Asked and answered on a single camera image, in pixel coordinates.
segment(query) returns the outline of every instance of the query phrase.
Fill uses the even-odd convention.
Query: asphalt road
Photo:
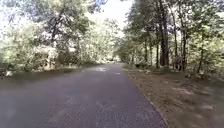
[[[165,127],[121,64],[0,90],[0,128]]]

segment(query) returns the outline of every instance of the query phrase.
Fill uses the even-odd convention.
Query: sky
[[[120,27],[126,25],[126,14],[129,12],[133,0],[126,0],[121,2],[120,0],[108,0],[105,5],[101,6],[102,11],[100,13],[95,13],[95,17],[99,19],[114,19],[117,20]]]

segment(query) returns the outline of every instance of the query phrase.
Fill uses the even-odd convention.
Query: forest
[[[138,67],[223,75],[223,12],[222,0],[136,0],[117,52]]]
[[[105,63],[113,58],[116,20],[97,21],[103,1],[4,0],[1,73]]]
[[[133,1],[123,30],[116,20],[91,18],[105,3],[2,1],[4,20],[10,24],[1,30],[2,67],[42,71],[119,57],[137,67],[223,75],[222,0]]]

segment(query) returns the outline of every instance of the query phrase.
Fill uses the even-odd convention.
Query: paved path
[[[0,90],[0,128],[165,128],[121,64]]]

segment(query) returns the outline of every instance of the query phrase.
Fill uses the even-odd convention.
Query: dirt shoulder
[[[127,73],[169,128],[223,128],[223,83],[195,82],[180,73],[137,70]]]

